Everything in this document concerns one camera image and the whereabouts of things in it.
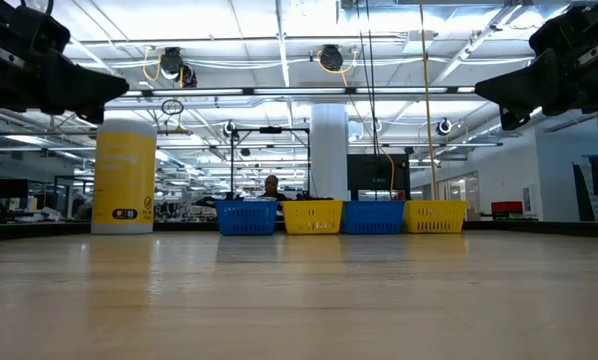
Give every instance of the person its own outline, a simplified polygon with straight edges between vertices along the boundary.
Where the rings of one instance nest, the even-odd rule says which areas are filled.
[[[286,195],[277,192],[278,187],[279,179],[274,175],[268,176],[266,178],[266,192],[260,197],[271,197],[277,199],[277,201],[288,201]]]

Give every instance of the white column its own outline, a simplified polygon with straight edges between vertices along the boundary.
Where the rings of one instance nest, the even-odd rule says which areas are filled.
[[[345,104],[313,104],[310,115],[312,196],[348,200],[348,113]]]

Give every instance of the yellow basket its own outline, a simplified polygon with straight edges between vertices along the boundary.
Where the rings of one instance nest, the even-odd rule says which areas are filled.
[[[406,201],[404,223],[410,233],[459,233],[465,201]]]
[[[283,218],[288,234],[336,234],[342,200],[285,201]]]

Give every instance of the red object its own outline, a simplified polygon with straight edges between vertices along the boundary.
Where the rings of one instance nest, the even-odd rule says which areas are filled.
[[[490,203],[492,213],[523,214],[521,201],[499,201]]]

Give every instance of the plastic basket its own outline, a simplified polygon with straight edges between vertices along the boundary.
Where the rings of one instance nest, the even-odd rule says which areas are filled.
[[[272,235],[276,201],[217,201],[217,221],[222,235]]]
[[[465,213],[465,201],[407,201],[404,213],[406,231],[459,233]]]
[[[400,233],[404,204],[404,201],[346,201],[341,231],[348,234]]]
[[[341,224],[342,200],[286,201],[283,218],[288,234],[336,234]]]

